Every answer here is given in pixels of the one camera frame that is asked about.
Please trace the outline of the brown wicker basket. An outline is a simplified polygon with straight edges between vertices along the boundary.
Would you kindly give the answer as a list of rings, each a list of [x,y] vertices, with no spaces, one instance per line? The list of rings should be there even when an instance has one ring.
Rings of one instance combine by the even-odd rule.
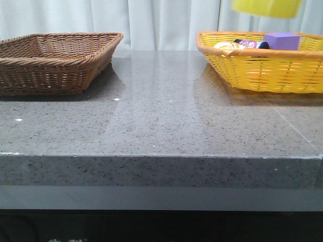
[[[111,63],[118,32],[35,33],[1,41],[1,95],[81,94]]]

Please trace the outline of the yellow tape roll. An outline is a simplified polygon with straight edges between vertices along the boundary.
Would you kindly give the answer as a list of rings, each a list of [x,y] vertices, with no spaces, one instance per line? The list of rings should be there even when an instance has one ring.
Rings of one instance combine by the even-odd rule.
[[[301,6],[300,0],[233,0],[233,10],[251,15],[294,18]]]

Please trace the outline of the purple foam cube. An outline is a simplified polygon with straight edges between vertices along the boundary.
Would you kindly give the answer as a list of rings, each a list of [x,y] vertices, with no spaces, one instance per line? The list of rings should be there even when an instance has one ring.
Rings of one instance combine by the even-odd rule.
[[[264,41],[275,50],[298,50],[300,35],[289,32],[266,33]]]

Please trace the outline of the yellow woven basket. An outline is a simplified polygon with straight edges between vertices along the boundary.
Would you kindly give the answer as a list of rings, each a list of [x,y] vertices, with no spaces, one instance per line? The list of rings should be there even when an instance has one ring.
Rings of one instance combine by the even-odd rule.
[[[322,36],[300,33],[298,50],[214,46],[236,39],[263,40],[263,32],[200,31],[197,49],[233,87],[257,92],[322,93]]]

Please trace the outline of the toy bread loaf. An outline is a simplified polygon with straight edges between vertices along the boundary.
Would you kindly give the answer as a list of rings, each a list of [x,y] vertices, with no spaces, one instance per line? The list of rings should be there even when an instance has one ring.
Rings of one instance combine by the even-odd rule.
[[[225,50],[225,51],[233,51],[233,50],[240,50],[244,49],[245,46],[238,44],[236,42],[220,42],[214,45],[214,48]]]

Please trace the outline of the white curtain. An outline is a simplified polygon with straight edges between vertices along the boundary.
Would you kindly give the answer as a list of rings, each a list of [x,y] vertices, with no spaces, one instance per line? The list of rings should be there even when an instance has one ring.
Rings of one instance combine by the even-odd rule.
[[[32,33],[120,32],[120,50],[195,50],[199,31],[322,34],[322,1],[297,17],[233,11],[230,1],[1,1],[1,39]]]

